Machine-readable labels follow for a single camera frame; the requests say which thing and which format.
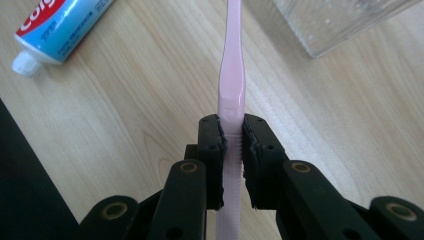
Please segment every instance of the white cap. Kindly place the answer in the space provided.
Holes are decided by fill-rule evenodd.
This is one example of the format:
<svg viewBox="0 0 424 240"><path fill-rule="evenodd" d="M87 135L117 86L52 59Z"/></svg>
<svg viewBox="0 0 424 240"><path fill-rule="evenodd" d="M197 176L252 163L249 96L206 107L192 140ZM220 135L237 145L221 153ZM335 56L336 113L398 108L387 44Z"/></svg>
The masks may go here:
<svg viewBox="0 0 424 240"><path fill-rule="evenodd" d="M37 61L37 59L28 52L22 51L15 58L15 61L13 61L12 69L22 76L33 77L42 66L43 64Z"/></svg>

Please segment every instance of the wood grain surface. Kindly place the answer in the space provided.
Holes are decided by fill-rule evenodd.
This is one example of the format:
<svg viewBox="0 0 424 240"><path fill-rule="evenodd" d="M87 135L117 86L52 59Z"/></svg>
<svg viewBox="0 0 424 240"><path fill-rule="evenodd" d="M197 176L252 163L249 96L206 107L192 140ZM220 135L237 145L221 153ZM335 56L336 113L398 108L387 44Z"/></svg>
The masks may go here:
<svg viewBox="0 0 424 240"><path fill-rule="evenodd" d="M28 79L10 69L13 34L37 3L1 2L0 97L78 221L103 198L147 198L217 111L226 1L115 1L65 64ZM422 19L419 3L311 59L272 0L245 0L247 112L347 199L424 208ZM245 190L240 236L279 238Z"/></svg>

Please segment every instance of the colgate toothpaste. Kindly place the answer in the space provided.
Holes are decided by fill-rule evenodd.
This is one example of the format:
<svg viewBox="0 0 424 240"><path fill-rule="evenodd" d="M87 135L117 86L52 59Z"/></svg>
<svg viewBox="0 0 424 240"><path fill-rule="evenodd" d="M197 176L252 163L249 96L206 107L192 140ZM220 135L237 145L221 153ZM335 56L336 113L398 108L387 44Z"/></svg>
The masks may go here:
<svg viewBox="0 0 424 240"><path fill-rule="evenodd" d="M96 23L112 0L41 0L15 39L23 51L12 69L32 77L43 64L61 64Z"/></svg>

